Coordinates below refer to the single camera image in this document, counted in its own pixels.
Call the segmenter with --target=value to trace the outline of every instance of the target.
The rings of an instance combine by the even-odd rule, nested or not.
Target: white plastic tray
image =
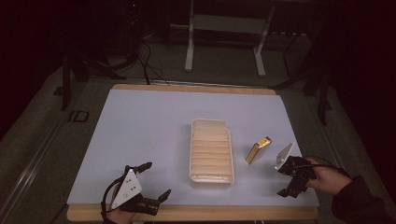
[[[199,189],[223,189],[233,183],[231,137],[224,120],[192,122],[190,178]]]

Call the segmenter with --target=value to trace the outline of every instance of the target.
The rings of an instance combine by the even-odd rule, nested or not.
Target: black sleeve
[[[345,186],[332,200],[332,213],[348,224],[396,223],[382,199],[375,197],[361,176]]]

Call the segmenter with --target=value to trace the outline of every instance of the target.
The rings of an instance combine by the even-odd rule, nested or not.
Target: person's arm
[[[388,215],[382,199],[370,192],[363,178],[351,179],[327,167],[314,167],[314,171],[317,179],[309,180],[307,186],[334,196],[332,213],[335,217],[349,224],[396,223]]]

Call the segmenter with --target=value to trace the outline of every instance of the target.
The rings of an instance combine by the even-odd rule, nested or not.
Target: small box
[[[231,137],[224,120],[192,122],[190,178],[198,189],[225,189],[233,183]]]
[[[261,158],[262,155],[264,154],[264,152],[270,146],[271,142],[272,142],[272,140],[267,136],[267,137],[264,137],[259,142],[255,143],[247,155],[247,163],[251,164],[254,161]]]

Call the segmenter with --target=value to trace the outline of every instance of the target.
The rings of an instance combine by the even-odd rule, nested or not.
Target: light blue surface
[[[227,189],[194,189],[190,184],[194,119],[226,121],[235,178]],[[273,143],[248,165],[251,147],[265,136]],[[312,189],[297,199],[276,194],[291,181],[274,168],[276,153],[295,141],[279,96],[111,90],[67,202],[98,204],[125,165],[152,161],[138,179],[148,198],[171,189],[164,204],[318,206]],[[301,155],[298,144],[291,155]]]

